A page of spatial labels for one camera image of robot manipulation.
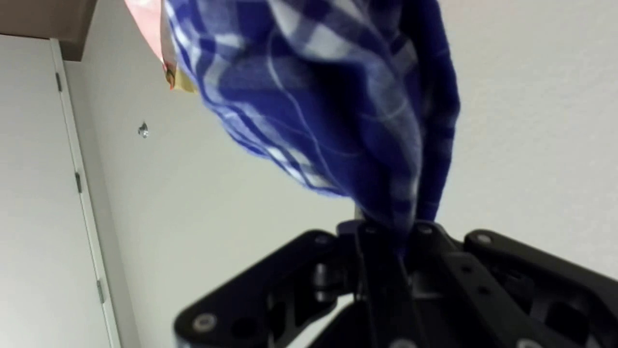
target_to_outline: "screw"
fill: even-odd
[[[406,339],[396,339],[388,348],[417,348],[417,345]]]
[[[487,237],[487,235],[479,235],[477,240],[479,240],[481,244],[487,244],[487,246],[493,244],[493,242],[491,242],[491,237]]]
[[[425,237],[431,237],[433,229],[431,227],[419,227],[419,233],[425,235]]]
[[[153,132],[149,128],[147,122],[143,122],[139,128],[137,128],[137,134],[143,138],[143,140],[151,140],[153,138]]]
[[[327,246],[327,244],[329,244],[329,238],[317,237],[317,238],[315,238],[315,244],[317,244],[317,246]]]
[[[211,314],[201,314],[193,320],[193,331],[195,333],[211,333],[217,327],[217,318]]]
[[[539,343],[529,341],[529,339],[520,339],[516,348],[543,348]]]

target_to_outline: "white wall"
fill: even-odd
[[[354,215],[246,155],[197,95],[170,93],[120,0],[99,3],[68,74],[128,348],[170,347],[176,314],[217,279]]]
[[[618,3],[450,3],[464,122],[446,225],[618,277]]]
[[[444,5],[444,16],[464,119],[443,223],[618,277],[618,5],[479,0]],[[166,92],[120,0],[101,0],[70,80],[130,348],[132,316],[141,347],[164,348],[170,320],[215,279],[352,215],[244,155],[195,97]],[[137,136],[143,121],[155,140]]]

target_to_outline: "blue plaid cloth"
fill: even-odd
[[[236,144],[402,237],[435,219],[460,111],[437,0],[166,0],[166,16]]]

